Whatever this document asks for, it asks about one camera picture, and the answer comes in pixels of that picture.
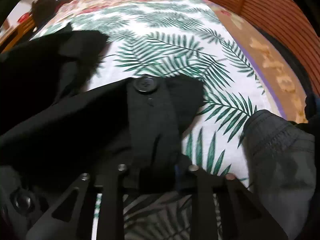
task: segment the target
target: snap button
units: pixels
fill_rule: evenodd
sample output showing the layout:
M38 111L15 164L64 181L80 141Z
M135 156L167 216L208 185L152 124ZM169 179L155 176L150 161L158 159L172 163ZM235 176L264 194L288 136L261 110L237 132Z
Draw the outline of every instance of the snap button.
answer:
M157 89L158 82L153 76L145 75L140 78L136 78L133 82L133 86L138 92L142 94L149 94Z

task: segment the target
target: silver bolt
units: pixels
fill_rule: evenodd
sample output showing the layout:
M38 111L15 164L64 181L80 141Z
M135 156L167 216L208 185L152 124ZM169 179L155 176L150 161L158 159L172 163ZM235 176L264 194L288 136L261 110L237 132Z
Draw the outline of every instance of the silver bolt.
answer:
M125 164L118 165L118 171L125 171L126 169L127 169L127 165L125 165Z
M189 166L189 171L197 171L197 170L199 170L199 166L197 166L197 165L190 165Z
M90 178L90 175L88 173L82 174L82 180L88 180Z

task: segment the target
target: bed sheet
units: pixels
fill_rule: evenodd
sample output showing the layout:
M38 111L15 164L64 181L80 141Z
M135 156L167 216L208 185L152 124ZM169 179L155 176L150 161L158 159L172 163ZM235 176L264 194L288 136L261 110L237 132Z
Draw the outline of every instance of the bed sheet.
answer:
M88 82L87 90L142 74L182 73L203 81L204 106L183 136L182 151L194 164L212 174L232 172L249 186L241 133L245 121L255 111L267 109L293 121L305 120L304 91L282 57L247 22L208 1L75 0L63 5L36 37L54 33L68 22L74 30L99 30L109 36L101 54L103 61ZM149 225L157 224L159 217L171 223L168 216L182 206L184 215L182 220L175 220L176 230L171 226L162 234L188 238L190 199L163 195L151 202L149 198L141 196L134 199L134 204L127 201L125 228L130 227L135 233L126 234L126 239L143 239L142 236L148 239L150 234L141 232L149 226L143 228L132 217L148 219ZM160 213L159 205L163 207L168 198L174 199L175 207ZM137 201L153 203L150 206L151 209L155 206L155 212L131 209ZM148 214L145 217L141 215L144 212ZM221 235L219 219L218 228ZM151 231L163 239L159 232Z

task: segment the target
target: leaf print bed sheet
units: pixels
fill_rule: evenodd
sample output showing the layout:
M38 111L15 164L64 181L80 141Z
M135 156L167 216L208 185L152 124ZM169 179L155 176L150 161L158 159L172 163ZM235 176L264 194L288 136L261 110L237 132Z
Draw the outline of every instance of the leaf print bed sheet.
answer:
M74 15L46 27L37 36L54 33L68 22L74 30L98 30L109 36L88 90L143 74L162 77L185 74L201 80L204 106L199 109L192 130L184 134L183 153L208 172L215 175L232 172L248 186L247 162L241 145L243 125L257 110L272 109L251 63L206 4L201 0L130 2ZM190 210L182 206L190 204L181 198L179 201L183 202L180 206L177 203L170 208L183 210L183 218L175 223L177 230L180 228L180 238L188 239L190 224L186 217ZM169 220L174 213L170 208L163 211ZM154 213L146 212L155 226L157 219L161 220L158 212L157 208ZM173 221L164 223L174 229ZM125 223L127 226L135 229L131 222ZM141 236L150 234L156 236L153 239L177 235L175 230L176 233L172 230L156 233L156 228L145 227L148 232L144 233L142 224L137 227L137 239L150 239Z

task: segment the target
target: purple trim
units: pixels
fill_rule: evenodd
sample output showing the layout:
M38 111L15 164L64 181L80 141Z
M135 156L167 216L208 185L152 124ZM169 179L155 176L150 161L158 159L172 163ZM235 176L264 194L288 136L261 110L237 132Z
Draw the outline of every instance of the purple trim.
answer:
M276 96L275 92L273 91L271 85L269 84L268 80L265 78L264 74L262 73L262 71L260 70L260 68L258 67L258 65L256 64L256 62L253 60L253 58L251 57L251 55L249 54L249 52L235 39L235 42L238 44L239 48L241 49L241 51L243 52L243 54L246 56L246 58L250 61L250 64L252 65L252 67L254 68L254 71L257 72L257 74L259 75L259 77L261 78L261 80L263 81L263 83L265 84L265 86L268 88L269 93L271 94L273 100L276 103L276 106L278 108L278 111L281 115L282 118L287 119L287 116L283 110L282 104L279 101L279 98Z

